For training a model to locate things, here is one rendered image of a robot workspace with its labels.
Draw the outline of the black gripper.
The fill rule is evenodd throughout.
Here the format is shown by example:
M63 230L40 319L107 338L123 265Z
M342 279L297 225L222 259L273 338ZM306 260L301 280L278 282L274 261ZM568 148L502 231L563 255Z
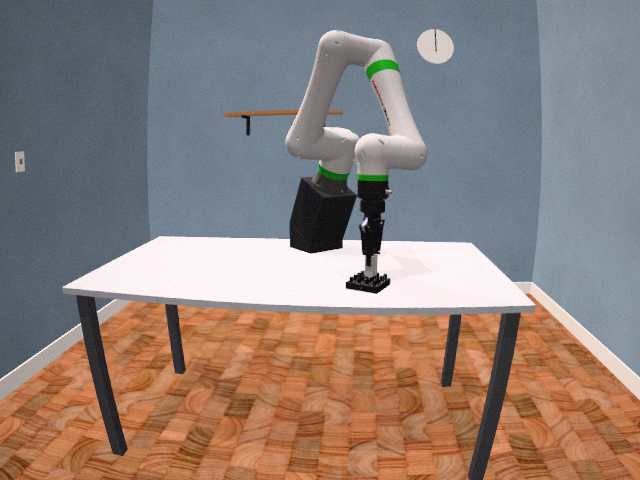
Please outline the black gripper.
M365 276L373 277L377 275L378 254L380 254L378 251L381 250L383 226L385 223L385 220L381 219L381 213L385 212L385 200L364 201L361 199L360 211L364 213L364 223L359 224L359 229L361 232L362 254L365 255Z

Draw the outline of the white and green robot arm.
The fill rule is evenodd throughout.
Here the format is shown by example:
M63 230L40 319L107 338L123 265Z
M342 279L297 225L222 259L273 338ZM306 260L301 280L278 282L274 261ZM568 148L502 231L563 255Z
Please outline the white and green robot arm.
M364 67L390 136L367 134L359 139L350 130L324 127L338 83L351 64ZM393 193L388 187L389 169L422 167L427 149L413 120L390 45L339 30L324 34L286 147L296 158L320 160L312 185L331 195L347 192L347 177L356 157L357 197L364 201L383 201Z

